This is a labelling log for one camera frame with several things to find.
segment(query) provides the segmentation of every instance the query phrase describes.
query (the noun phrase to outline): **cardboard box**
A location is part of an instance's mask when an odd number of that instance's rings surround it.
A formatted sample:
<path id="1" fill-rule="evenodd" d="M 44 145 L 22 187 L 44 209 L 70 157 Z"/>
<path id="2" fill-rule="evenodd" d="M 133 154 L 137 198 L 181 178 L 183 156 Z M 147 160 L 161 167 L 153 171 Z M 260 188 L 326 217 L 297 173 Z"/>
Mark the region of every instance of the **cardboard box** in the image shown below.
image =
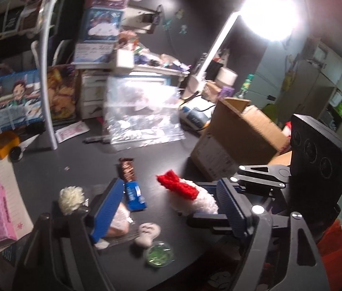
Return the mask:
<path id="1" fill-rule="evenodd" d="M 261 165 L 286 145 L 287 137 L 249 100 L 220 99 L 211 123 L 191 153 L 208 180 L 230 177 L 239 165 Z"/>

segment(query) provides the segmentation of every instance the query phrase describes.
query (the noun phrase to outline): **black desk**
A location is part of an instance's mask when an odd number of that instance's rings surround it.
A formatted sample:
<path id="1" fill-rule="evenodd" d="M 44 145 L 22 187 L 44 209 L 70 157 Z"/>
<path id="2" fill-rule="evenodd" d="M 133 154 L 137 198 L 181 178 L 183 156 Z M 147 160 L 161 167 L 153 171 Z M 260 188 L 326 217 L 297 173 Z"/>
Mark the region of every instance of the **black desk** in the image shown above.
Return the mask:
<path id="1" fill-rule="evenodd" d="M 133 242 L 102 251 L 100 260 L 117 291 L 148 290 L 192 264 L 220 238 L 208 230 L 188 227 L 185 218 L 169 207 L 166 189 L 156 181 L 156 175 L 170 169 L 186 179 L 204 181 L 189 160 L 198 139 L 185 133 L 186 139 L 181 141 L 111 153 L 108 145 L 82 143 L 85 137 L 98 135 L 101 130 L 95 120 L 86 123 L 91 131 L 59 144 L 56 151 L 47 148 L 46 134 L 38 137 L 26 149 L 24 158 L 13 165 L 24 203 L 35 222 L 41 213 L 52 212 L 53 201 L 62 188 L 108 184 L 118 176 L 116 165 L 120 157 L 135 158 L 136 178 L 148 208 L 131 217 L 139 224 L 160 225 L 158 240 L 173 247 L 175 261 L 160 269 L 148 267 L 143 257 L 131 252 Z"/>

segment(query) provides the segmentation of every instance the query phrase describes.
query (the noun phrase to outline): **plush toy with red bow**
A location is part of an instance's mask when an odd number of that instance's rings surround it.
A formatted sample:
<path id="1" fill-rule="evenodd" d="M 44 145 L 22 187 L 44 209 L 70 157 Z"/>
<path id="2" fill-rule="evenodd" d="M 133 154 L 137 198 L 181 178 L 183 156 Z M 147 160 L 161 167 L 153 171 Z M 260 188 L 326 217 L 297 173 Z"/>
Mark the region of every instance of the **plush toy with red bow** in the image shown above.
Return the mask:
<path id="1" fill-rule="evenodd" d="M 171 207 L 183 215 L 218 214 L 218 206 L 213 195 L 191 180 L 180 179 L 170 170 L 164 175 L 157 176 L 157 181 L 168 189 Z"/>

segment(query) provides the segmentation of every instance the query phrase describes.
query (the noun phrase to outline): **lined paper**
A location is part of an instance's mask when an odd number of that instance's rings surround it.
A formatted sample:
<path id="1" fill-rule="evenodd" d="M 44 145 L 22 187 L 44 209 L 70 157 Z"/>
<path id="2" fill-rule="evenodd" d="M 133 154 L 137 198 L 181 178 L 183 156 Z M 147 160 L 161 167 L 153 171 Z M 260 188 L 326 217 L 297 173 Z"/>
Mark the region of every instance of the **lined paper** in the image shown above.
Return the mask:
<path id="1" fill-rule="evenodd" d="M 8 160 L 8 156 L 0 161 L 0 184 L 5 189 L 9 216 L 11 217 L 16 237 L 19 240 L 28 233 L 31 233 L 34 225 L 24 205 L 15 172 L 13 171 L 12 163 Z"/>

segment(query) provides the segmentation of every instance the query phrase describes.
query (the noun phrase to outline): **orange fabric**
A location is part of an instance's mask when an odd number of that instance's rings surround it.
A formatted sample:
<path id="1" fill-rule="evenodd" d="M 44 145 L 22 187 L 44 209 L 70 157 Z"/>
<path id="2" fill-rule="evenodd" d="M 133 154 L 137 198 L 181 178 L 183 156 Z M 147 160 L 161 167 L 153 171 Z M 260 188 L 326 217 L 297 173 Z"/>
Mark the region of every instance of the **orange fabric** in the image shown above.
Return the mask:
<path id="1" fill-rule="evenodd" d="M 342 229 L 336 220 L 318 243 L 331 291 L 342 288 Z"/>

